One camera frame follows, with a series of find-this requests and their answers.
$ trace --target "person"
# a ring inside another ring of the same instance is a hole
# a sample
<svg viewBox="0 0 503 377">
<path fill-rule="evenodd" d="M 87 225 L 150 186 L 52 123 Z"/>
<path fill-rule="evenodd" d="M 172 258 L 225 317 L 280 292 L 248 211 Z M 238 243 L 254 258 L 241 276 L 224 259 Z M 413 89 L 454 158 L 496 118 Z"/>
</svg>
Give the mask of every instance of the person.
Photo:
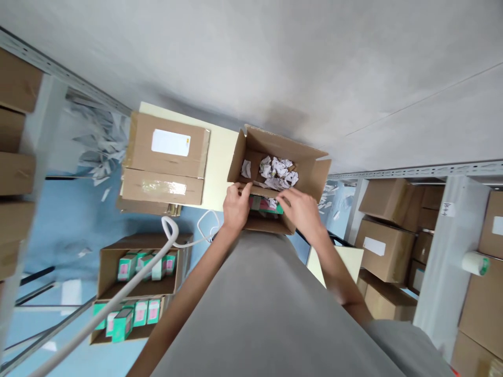
<svg viewBox="0 0 503 377">
<path fill-rule="evenodd" d="M 312 197 L 290 188 L 277 200 L 318 253 L 326 289 L 287 237 L 242 231 L 250 187 L 228 188 L 222 228 L 128 376 L 453 375 L 421 329 L 373 320 Z"/>
</svg>

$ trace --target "white cable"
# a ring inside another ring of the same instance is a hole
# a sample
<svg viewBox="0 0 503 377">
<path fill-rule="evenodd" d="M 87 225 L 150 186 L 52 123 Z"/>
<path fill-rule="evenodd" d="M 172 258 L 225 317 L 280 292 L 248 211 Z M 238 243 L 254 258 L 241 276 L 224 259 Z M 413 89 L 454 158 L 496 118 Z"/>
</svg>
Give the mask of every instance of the white cable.
<svg viewBox="0 0 503 377">
<path fill-rule="evenodd" d="M 218 226 L 211 228 L 210 235 L 205 237 L 199 224 L 201 220 L 209 212 L 212 212 L 215 215 Z M 211 243 L 209 239 L 213 237 L 212 234 L 213 229 L 217 228 L 217 231 L 220 229 L 220 220 L 218 219 L 218 215 L 216 214 L 215 211 L 209 209 L 204 213 L 203 216 L 201 216 L 201 218 L 198 221 L 198 230 L 203 238 L 196 242 L 188 243 L 185 245 L 179 245 L 178 243 L 175 242 L 179 234 L 177 223 L 175 223 L 173 219 L 171 219 L 168 216 L 163 216 L 161 219 L 161 223 L 162 228 L 166 233 L 166 237 L 168 237 L 168 242 L 166 242 L 166 244 L 157 253 L 157 255 L 146 266 L 144 266 L 119 292 L 117 292 L 117 294 L 108 302 L 108 304 L 106 304 L 105 307 L 101 309 L 98 312 L 98 314 L 95 315 L 93 319 L 91 319 L 91 321 L 86 326 L 84 326 L 84 328 L 80 330 L 80 332 L 77 335 L 75 335 L 75 337 L 72 340 L 70 340 L 68 344 L 66 344 L 63 348 L 61 348 L 58 352 L 56 352 L 53 357 L 47 360 L 40 368 L 38 368 L 35 372 L 33 372 L 29 377 L 45 377 L 55 367 L 57 367 L 59 363 L 62 362 L 69 354 L 71 354 L 73 350 L 94 331 L 94 329 L 101 323 L 101 321 L 103 321 L 108 316 L 108 314 L 112 310 L 114 310 L 118 304 L 122 302 L 122 300 L 127 296 L 127 294 L 131 292 L 138 285 L 138 283 L 143 279 L 143 277 L 147 274 L 147 272 L 149 272 L 156 265 L 156 263 L 159 262 L 161 258 L 166 255 L 166 253 L 169 251 L 169 249 L 171 249 L 172 246 L 175 246 L 177 248 L 186 248 L 202 241 L 207 241 L 208 243 Z M 170 232 L 168 225 L 173 230 L 173 233 Z"/>
</svg>

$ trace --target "shelf label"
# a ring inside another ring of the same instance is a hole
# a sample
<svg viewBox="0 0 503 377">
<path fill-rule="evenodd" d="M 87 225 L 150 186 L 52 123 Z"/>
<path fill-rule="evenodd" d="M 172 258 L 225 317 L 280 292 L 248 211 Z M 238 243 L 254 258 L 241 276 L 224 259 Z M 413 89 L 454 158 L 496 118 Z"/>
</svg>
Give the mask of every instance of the shelf label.
<svg viewBox="0 0 503 377">
<path fill-rule="evenodd" d="M 363 241 L 363 247 L 368 251 L 379 255 L 380 257 L 382 257 L 384 255 L 384 252 L 386 251 L 386 244 L 384 242 L 375 240 L 370 237 L 365 237 L 365 240 Z"/>
<path fill-rule="evenodd" d="M 448 217 L 456 216 L 456 206 L 454 203 L 443 202 L 442 207 L 440 207 L 440 215 Z"/>
<path fill-rule="evenodd" d="M 503 236 L 503 217 L 495 216 L 493 221 L 493 233 Z"/>
</svg>

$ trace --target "tape roll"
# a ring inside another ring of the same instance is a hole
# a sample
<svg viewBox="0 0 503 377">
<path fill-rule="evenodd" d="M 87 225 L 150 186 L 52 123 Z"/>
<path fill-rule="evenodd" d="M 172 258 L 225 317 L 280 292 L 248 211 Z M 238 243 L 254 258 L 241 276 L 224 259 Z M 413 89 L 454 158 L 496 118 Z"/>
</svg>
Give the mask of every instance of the tape roll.
<svg viewBox="0 0 503 377">
<path fill-rule="evenodd" d="M 484 276 L 489 270 L 490 264 L 488 257 L 469 251 L 463 256 L 461 268 L 473 275 Z"/>
</svg>

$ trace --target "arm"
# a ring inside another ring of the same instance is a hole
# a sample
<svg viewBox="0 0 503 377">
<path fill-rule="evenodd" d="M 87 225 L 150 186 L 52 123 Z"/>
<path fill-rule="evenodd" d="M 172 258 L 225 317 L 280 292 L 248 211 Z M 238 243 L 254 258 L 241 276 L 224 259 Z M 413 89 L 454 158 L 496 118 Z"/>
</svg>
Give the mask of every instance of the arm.
<svg viewBox="0 0 503 377">
<path fill-rule="evenodd" d="M 220 269 L 229 248 L 245 226 L 249 212 L 248 197 L 251 185 L 251 183 L 246 185 L 241 196 L 238 193 L 238 184 L 227 189 L 224 202 L 224 225 L 163 313 L 127 377 L 151 375 L 192 314 Z"/>
<path fill-rule="evenodd" d="M 326 288 L 360 325 L 372 320 L 362 294 L 321 222 L 316 201 L 295 188 L 281 192 L 277 200 L 286 216 L 316 250 Z"/>
</svg>

